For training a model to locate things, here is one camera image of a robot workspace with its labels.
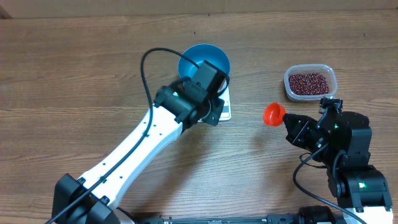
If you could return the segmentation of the orange scoop with blue handle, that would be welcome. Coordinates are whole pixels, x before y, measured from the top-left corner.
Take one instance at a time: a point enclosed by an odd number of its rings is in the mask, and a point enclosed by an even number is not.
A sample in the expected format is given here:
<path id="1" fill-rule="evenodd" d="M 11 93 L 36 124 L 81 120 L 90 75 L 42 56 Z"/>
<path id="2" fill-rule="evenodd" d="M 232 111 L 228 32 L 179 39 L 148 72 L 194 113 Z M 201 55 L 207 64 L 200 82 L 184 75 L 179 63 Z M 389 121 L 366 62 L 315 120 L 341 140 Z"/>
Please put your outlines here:
<path id="1" fill-rule="evenodd" d="M 286 114 L 285 108 L 278 102 L 273 102 L 267 106 L 263 114 L 263 121 L 267 126 L 279 126 Z"/>

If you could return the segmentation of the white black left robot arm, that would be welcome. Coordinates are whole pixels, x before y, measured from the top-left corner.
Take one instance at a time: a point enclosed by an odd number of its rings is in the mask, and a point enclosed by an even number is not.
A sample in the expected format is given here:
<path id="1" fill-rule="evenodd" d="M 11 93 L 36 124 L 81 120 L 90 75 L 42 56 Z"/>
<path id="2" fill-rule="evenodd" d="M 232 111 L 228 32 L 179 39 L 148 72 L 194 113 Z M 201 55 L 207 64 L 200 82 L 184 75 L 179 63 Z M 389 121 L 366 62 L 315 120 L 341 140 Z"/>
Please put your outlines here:
<path id="1" fill-rule="evenodd" d="M 56 184 L 49 223 L 134 223 L 119 209 L 144 168 L 198 121 L 216 126 L 229 76 L 208 61 L 190 76 L 162 86 L 135 130 L 105 159 L 78 179 L 65 174 Z"/>

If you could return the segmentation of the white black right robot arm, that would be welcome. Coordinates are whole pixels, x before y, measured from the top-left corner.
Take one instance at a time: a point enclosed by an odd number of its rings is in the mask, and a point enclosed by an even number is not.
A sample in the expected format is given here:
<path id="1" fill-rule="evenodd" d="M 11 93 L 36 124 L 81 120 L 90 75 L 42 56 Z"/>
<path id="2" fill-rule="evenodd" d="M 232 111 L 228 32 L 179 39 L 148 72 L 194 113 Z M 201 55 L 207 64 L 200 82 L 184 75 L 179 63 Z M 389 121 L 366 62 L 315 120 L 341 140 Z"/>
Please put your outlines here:
<path id="1" fill-rule="evenodd" d="M 343 223 L 392 223 L 392 198 L 384 175 L 369 163 L 372 129 L 367 116 L 324 112 L 319 120 L 287 113 L 286 139 L 326 167 L 332 203 L 302 186 L 308 196 L 343 213 Z"/>

